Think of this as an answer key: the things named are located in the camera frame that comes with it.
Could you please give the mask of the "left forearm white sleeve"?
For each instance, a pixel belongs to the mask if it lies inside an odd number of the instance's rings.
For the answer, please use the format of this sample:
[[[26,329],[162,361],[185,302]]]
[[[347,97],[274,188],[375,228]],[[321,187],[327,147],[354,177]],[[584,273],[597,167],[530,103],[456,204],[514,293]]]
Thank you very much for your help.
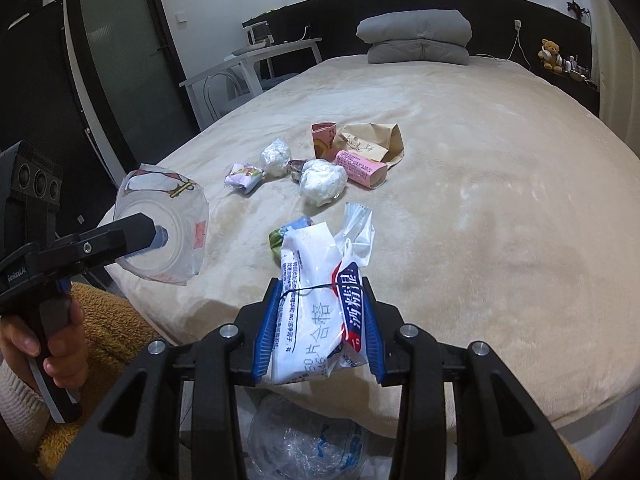
[[[20,447],[27,453],[34,452],[50,413],[42,397],[18,378],[6,362],[1,364],[0,411]]]

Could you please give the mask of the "bare left hand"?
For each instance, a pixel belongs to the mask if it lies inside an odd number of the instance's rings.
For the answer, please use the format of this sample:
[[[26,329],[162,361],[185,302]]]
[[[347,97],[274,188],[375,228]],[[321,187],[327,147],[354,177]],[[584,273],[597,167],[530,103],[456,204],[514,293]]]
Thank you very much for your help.
[[[81,304],[76,299],[70,300],[70,324],[48,340],[50,356],[44,360],[43,368],[60,388],[77,389],[87,379],[88,347],[84,321],[85,312]],[[40,355],[40,344],[17,316],[1,319],[1,353],[14,374],[38,391],[28,359]]]

